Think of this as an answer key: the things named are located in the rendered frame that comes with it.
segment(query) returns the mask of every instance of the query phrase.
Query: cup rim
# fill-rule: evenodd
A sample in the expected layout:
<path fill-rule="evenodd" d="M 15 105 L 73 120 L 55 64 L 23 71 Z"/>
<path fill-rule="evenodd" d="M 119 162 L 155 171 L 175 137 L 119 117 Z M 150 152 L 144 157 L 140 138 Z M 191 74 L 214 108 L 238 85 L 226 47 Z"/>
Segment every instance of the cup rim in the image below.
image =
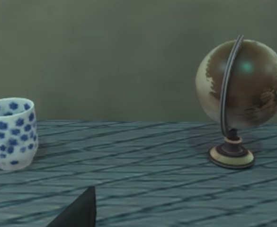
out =
<path fill-rule="evenodd" d="M 21 115 L 21 114 L 23 114 L 25 112 L 28 112 L 28 111 L 30 111 L 30 110 L 32 110 L 34 108 L 34 102 L 32 100 L 30 100 L 30 99 L 27 99 L 27 98 L 21 98 L 21 97 L 0 98 L 0 101 L 8 101 L 8 100 L 23 100 L 23 101 L 27 101 L 30 104 L 30 108 L 25 110 L 24 112 L 16 113 L 14 115 L 8 115 L 8 116 L 0 116 L 0 118 L 10 118 L 10 117 L 18 116 L 18 115 Z"/>

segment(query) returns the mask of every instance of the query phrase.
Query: mug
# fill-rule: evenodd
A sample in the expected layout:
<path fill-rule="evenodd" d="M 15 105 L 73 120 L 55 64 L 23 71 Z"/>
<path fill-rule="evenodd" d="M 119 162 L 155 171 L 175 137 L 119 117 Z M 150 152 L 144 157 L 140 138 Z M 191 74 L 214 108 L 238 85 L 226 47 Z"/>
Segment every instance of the mug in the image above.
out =
<path fill-rule="evenodd" d="M 25 98 L 0 99 L 0 169 L 29 166 L 37 149 L 34 103 Z"/>

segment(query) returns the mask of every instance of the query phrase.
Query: continent on globe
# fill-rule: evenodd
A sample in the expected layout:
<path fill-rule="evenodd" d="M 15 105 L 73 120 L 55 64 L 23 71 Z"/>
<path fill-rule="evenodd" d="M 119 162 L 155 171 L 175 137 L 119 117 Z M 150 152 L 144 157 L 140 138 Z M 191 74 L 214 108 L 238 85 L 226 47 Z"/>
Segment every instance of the continent on globe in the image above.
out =
<path fill-rule="evenodd" d="M 200 63 L 196 93 L 204 112 L 220 120 L 223 75 L 235 41 L 214 48 Z M 270 47 L 244 40 L 235 58 L 226 99 L 231 128 L 250 128 L 265 123 L 277 112 L 277 54 Z"/>

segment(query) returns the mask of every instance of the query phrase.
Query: gray wall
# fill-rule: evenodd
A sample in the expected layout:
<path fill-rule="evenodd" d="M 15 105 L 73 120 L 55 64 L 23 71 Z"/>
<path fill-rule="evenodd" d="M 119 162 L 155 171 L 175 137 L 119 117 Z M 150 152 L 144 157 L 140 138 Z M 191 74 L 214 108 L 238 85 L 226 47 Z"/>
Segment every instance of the gray wall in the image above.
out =
<path fill-rule="evenodd" d="M 197 67 L 238 33 L 277 52 L 277 0 L 0 0 L 0 98 L 40 119 L 208 121 Z"/>

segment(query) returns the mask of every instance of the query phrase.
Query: black triangular object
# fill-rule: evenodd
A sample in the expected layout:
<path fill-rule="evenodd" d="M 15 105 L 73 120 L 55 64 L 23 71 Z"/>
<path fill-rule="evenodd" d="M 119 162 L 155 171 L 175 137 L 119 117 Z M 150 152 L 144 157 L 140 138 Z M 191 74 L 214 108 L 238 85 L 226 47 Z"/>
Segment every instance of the black triangular object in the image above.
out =
<path fill-rule="evenodd" d="M 95 187 L 89 187 L 47 227 L 95 227 Z"/>

